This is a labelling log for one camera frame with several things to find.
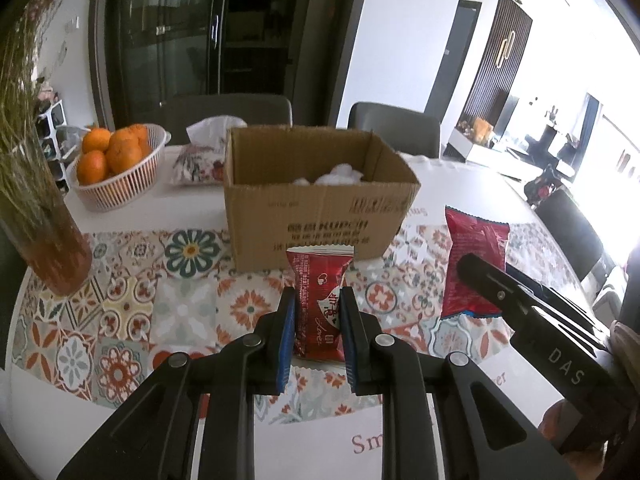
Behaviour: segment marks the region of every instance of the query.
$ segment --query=orange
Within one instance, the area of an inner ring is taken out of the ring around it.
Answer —
[[[134,139],[136,142],[138,142],[138,138],[135,136],[135,134],[132,133],[131,130],[129,130],[128,128],[121,128],[119,130],[116,130],[116,132],[111,136],[111,139],[109,139],[109,149],[111,149],[111,147],[117,142],[125,139]]]
[[[80,186],[90,186],[103,181],[109,174],[107,157],[100,150],[83,153],[78,160],[76,175]]]
[[[140,149],[142,150],[142,158],[148,157],[153,151],[146,140],[144,142],[140,141]]]
[[[144,124],[132,124],[129,127],[129,131],[138,138],[140,146],[142,146],[143,142],[148,142],[149,132]]]
[[[106,152],[109,147],[111,132],[105,128],[94,128],[82,138],[82,152],[89,153],[93,150]]]
[[[138,140],[131,138],[121,139],[110,145],[106,156],[108,165],[115,174],[130,170],[143,159]]]

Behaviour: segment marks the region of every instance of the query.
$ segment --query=white plastic basket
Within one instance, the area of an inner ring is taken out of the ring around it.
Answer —
[[[158,167],[164,161],[164,146],[171,140],[171,134],[157,124],[145,124],[149,133],[151,153],[130,170],[112,176],[107,180],[80,186],[76,176],[76,157],[69,169],[68,183],[90,211],[109,211],[122,207],[149,190],[158,178]]]

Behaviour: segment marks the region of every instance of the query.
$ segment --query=gray chair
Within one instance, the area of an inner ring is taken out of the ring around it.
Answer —
[[[378,134],[398,152],[440,158],[440,123],[414,110],[379,103],[351,107],[349,127]]]
[[[172,135],[170,144],[188,144],[187,126],[216,115],[240,117],[247,124],[293,124],[289,100],[270,94],[178,96],[165,102],[156,115],[155,122]]]
[[[602,241],[564,187],[536,208],[536,214],[574,268],[581,281],[602,256]]]

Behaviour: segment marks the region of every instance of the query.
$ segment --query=tile-pattern tablecloth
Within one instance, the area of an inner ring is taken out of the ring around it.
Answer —
[[[238,273],[228,232],[180,230],[88,235],[90,278],[70,298],[56,297],[32,274],[20,304],[12,360],[70,395],[116,408],[172,352],[219,352],[251,332],[278,305],[288,270]],[[446,226],[407,224],[383,258],[355,262],[346,274],[360,308],[417,351],[444,357],[460,350],[476,362],[508,344],[500,318],[440,319]],[[512,224],[507,260],[571,296],[574,273],[548,232]],[[344,368],[293,366],[286,392],[256,397],[256,417],[297,422],[352,413],[380,403],[356,397]]]

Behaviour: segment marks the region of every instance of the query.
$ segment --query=red snack packet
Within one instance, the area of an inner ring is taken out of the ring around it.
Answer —
[[[353,247],[344,245],[294,247],[287,258],[296,273],[300,309],[296,312],[297,356],[318,361],[344,361],[338,351],[338,296]]]
[[[458,277],[458,261],[465,254],[473,253],[504,270],[509,224],[490,222],[451,207],[445,208],[445,216],[453,245],[449,253],[441,318],[457,314],[473,317],[501,316],[499,308],[462,283]]]

